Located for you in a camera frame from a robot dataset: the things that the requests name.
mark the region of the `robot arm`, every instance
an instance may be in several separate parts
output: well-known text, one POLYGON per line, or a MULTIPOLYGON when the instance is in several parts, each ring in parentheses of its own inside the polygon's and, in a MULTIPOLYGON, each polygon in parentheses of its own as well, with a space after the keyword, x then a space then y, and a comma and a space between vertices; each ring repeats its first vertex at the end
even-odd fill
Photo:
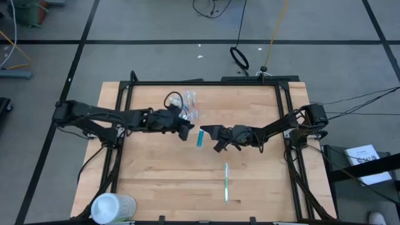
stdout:
POLYGON ((226 128, 223 125, 210 125, 200 128, 209 133, 212 140, 218 141, 214 150, 220 153, 222 149, 226 150, 225 147, 228 144, 232 144, 239 151, 241 150, 240 146, 260 147, 270 137, 281 132, 289 132, 291 146, 306 146, 307 136, 318 132, 327 124, 328 119, 323 106, 310 104, 295 109, 282 119, 278 119, 263 128, 244 125, 235 125, 233 128, 226 128), (298 123, 299 117, 304 118, 302 123, 298 123))
POLYGON ((77 101, 58 101, 52 121, 62 128, 64 126, 76 126, 82 129, 85 134, 97 136, 102 144, 116 147, 119 144, 119 138, 126 131, 144 133, 178 132, 179 137, 186 141, 188 132, 194 125, 190 121, 181 119, 179 117, 180 113, 181 109, 173 104, 167 106, 166 109, 157 111, 152 108, 115 111, 77 101), (120 127, 102 127, 93 122, 93 120, 116 123, 120 127))

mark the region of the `plastic bottle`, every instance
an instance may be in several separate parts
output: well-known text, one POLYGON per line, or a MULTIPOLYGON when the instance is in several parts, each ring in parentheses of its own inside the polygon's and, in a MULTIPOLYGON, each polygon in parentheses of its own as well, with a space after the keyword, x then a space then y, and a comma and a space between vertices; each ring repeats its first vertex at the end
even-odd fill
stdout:
POLYGON ((91 215, 98 224, 116 223, 130 219, 136 211, 136 202, 131 196, 104 193, 98 196, 91 207, 91 215))

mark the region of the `wooden tabletop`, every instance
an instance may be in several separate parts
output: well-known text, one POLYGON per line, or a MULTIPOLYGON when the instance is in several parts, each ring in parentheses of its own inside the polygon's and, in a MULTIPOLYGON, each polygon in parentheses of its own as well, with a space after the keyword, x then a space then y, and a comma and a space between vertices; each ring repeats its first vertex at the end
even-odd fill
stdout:
MULTIPOLYGON (((102 85, 99 107, 114 109, 118 82, 102 85)), ((293 107, 309 104, 305 84, 290 82, 293 107)), ((295 221, 296 215, 289 180, 288 165, 283 159, 281 134, 258 148, 242 151, 228 146, 228 151, 213 150, 216 141, 204 133, 202 147, 196 146, 201 125, 235 124, 264 127, 279 119, 275 90, 268 86, 134 86, 131 109, 162 109, 171 91, 197 91, 200 117, 189 132, 187 141, 178 134, 135 132, 125 139, 117 193, 132 196, 137 202, 133 220, 157 221, 295 221), (229 204, 224 200, 224 164, 229 170, 229 204)), ((319 147, 315 140, 308 142, 319 147)), ((98 140, 89 141, 85 161, 98 149, 98 140)), ((336 217, 321 153, 303 149, 304 163, 311 192, 332 216, 336 217)), ((90 162, 81 174, 72 207, 79 214, 99 188, 105 151, 90 162)), ((301 197, 306 218, 304 196, 301 197)))

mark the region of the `teal marker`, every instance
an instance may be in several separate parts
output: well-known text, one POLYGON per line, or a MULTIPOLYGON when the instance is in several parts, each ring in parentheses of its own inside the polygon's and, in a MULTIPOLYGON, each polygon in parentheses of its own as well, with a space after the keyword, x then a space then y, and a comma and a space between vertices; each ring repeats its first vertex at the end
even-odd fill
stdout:
POLYGON ((228 192, 228 183, 229 180, 229 165, 226 162, 225 163, 225 203, 228 204, 229 203, 229 192, 228 192))
POLYGON ((203 136, 204 136, 204 131, 200 130, 199 136, 197 137, 197 146, 199 148, 203 145, 203 136))

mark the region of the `clear plastic bag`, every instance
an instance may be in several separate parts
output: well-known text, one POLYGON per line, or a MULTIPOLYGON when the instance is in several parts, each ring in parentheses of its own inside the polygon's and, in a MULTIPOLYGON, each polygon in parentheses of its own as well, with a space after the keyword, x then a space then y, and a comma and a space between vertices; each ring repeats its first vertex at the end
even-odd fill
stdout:
POLYGON ((182 95, 182 98, 183 106, 181 105, 181 98, 179 96, 171 96, 169 98, 169 103, 182 108, 182 112, 179 115, 180 118, 193 123, 199 118, 199 110, 196 108, 197 92, 186 90, 182 95))

